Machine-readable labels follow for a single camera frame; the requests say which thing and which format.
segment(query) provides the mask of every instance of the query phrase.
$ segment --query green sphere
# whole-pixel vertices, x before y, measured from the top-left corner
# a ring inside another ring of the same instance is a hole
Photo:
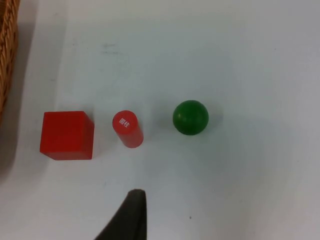
[[[206,107],[196,100],[180,103],[173,112],[173,125],[182,134],[196,135],[208,125],[209,114]]]

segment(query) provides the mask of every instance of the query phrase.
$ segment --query black object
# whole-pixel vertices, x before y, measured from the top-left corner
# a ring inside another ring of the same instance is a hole
[[[146,192],[134,189],[128,192],[122,205],[95,240],[146,240]]]

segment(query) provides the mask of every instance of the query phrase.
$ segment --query red wooden block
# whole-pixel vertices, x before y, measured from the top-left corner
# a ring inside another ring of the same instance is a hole
[[[92,159],[94,131],[84,111],[45,112],[40,152],[54,160]]]

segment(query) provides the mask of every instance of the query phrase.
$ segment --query wicker basket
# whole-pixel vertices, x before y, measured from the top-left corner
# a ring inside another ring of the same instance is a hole
[[[0,122],[9,93],[18,48],[20,0],[0,0]]]

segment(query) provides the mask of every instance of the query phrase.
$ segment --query red cylinder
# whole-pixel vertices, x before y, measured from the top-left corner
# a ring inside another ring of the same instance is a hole
[[[139,147],[144,141],[137,116],[129,110],[118,112],[114,115],[112,126],[123,144],[128,148]]]

